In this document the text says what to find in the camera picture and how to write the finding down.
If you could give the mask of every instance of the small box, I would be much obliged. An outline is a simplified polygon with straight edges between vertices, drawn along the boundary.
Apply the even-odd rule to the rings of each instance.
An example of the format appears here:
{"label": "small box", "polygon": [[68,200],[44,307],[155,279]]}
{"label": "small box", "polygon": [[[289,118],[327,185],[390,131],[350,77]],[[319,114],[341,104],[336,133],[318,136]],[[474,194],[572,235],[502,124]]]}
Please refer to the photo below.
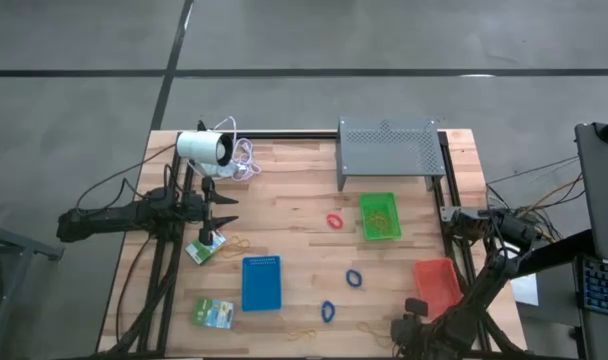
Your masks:
{"label": "small box", "polygon": [[402,236],[393,193],[360,194],[360,210],[366,240],[399,239]]}
{"label": "small box", "polygon": [[242,311],[279,310],[282,307],[282,271],[279,256],[242,260]]}
{"label": "small box", "polygon": [[198,298],[193,310],[193,324],[230,329],[233,324],[233,303]]}
{"label": "small box", "polygon": [[202,265],[208,260],[214,252],[216,252],[224,243],[226,237],[219,231],[215,231],[213,234],[213,245],[203,245],[198,239],[195,239],[192,244],[186,247],[188,255],[195,260],[198,265]]}
{"label": "small box", "polygon": [[428,318],[435,319],[462,298],[453,260],[439,258],[415,263],[415,283],[420,299],[428,304]]}

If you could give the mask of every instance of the red plastic container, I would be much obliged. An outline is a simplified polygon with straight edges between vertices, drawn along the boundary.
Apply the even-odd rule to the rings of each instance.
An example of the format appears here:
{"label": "red plastic container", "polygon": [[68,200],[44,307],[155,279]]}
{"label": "red plastic container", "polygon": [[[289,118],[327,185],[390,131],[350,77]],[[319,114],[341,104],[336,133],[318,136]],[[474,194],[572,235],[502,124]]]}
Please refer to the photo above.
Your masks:
{"label": "red plastic container", "polygon": [[420,299],[428,303],[428,317],[435,319],[462,298],[453,261],[449,258],[418,261],[413,266]]}

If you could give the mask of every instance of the red rubber band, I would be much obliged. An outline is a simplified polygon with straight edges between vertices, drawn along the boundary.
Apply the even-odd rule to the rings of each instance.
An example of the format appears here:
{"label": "red rubber band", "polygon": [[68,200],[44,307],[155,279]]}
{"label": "red rubber band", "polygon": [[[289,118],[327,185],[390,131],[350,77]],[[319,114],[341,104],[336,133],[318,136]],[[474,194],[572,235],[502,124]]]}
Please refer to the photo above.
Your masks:
{"label": "red rubber band", "polygon": [[339,230],[344,227],[342,218],[335,214],[326,215],[326,223],[335,230]]}

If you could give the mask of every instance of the green and white box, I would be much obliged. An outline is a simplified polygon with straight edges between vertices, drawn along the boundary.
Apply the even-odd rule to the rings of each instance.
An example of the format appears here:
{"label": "green and white box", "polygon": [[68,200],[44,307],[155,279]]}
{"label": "green and white box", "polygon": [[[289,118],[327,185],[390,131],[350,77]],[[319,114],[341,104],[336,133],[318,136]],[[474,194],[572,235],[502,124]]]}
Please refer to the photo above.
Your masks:
{"label": "green and white box", "polygon": [[233,303],[198,298],[193,310],[193,324],[230,329],[233,324]]}
{"label": "green and white box", "polygon": [[224,244],[224,242],[226,242],[224,235],[219,231],[215,231],[213,232],[213,245],[206,246],[203,245],[199,239],[195,239],[192,244],[186,247],[186,252],[198,265],[201,265],[206,262],[206,260]]}

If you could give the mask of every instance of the keyboard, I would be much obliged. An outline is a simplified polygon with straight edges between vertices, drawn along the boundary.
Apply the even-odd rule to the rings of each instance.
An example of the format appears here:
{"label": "keyboard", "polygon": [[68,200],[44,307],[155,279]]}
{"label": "keyboard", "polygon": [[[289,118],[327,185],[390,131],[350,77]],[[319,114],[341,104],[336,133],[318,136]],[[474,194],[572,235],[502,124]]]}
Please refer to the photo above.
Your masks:
{"label": "keyboard", "polygon": [[581,258],[580,262],[583,275],[580,285],[584,289],[582,306],[608,315],[608,264],[586,257]]}

